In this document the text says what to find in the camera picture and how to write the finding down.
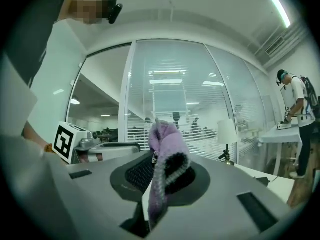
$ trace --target backpack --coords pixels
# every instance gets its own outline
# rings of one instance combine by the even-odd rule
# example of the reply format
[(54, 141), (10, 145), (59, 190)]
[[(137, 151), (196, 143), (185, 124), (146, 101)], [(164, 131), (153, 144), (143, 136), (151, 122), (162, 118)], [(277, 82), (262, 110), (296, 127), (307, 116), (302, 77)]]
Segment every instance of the backpack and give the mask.
[(305, 84), (307, 97), (305, 98), (308, 102), (308, 106), (311, 107), (313, 114), (316, 118), (320, 118), (320, 103), (317, 97), (316, 91), (308, 77), (301, 76), (300, 78)]

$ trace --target sneaker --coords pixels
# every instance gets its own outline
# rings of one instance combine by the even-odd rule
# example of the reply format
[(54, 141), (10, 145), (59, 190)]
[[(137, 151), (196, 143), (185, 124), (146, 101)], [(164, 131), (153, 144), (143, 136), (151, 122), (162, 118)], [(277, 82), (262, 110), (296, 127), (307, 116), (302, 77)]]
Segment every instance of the sneaker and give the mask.
[(293, 171), (293, 172), (290, 172), (290, 177), (293, 179), (303, 179), (305, 176), (304, 175), (299, 176), (297, 172)]

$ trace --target sleeve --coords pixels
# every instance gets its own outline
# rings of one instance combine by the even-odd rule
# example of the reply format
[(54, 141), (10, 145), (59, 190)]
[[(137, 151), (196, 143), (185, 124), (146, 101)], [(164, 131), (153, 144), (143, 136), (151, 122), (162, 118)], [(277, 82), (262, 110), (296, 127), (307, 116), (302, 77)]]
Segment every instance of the sleeve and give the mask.
[(298, 99), (305, 99), (304, 95), (304, 85), (300, 81), (300, 79), (296, 78), (292, 81), (293, 95), (294, 99), (297, 101)]

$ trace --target purple cloth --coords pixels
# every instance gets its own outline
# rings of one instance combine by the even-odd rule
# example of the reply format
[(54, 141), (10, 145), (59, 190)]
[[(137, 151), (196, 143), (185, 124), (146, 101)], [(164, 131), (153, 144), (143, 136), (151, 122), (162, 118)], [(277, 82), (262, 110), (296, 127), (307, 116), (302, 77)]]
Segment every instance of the purple cloth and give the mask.
[[(153, 229), (167, 210), (166, 187), (183, 175), (190, 166), (189, 148), (173, 123), (156, 120), (149, 134), (149, 146), (157, 153), (149, 198), (149, 224)], [(184, 156), (180, 167), (166, 177), (167, 160), (179, 154)]]

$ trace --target floor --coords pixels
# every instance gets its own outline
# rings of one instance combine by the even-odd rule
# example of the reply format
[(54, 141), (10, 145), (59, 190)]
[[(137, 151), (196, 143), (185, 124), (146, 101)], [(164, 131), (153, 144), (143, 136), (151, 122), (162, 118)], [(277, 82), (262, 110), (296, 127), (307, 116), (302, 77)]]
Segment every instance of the floor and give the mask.
[[(282, 159), (278, 174), (280, 177), (290, 179), (289, 173), (295, 171), (294, 161), (290, 160), (290, 158), (295, 157), (296, 149), (296, 145), (294, 144), (283, 144)], [(273, 174), (275, 165), (276, 160), (271, 160), (266, 173)], [(291, 195), (287, 202), (290, 207), (294, 208), (301, 203), (307, 202), (310, 198), (314, 184), (314, 169), (320, 170), (320, 143), (319, 139), (316, 138), (311, 141), (311, 154), (305, 177), (303, 179), (296, 179), (294, 182)]]

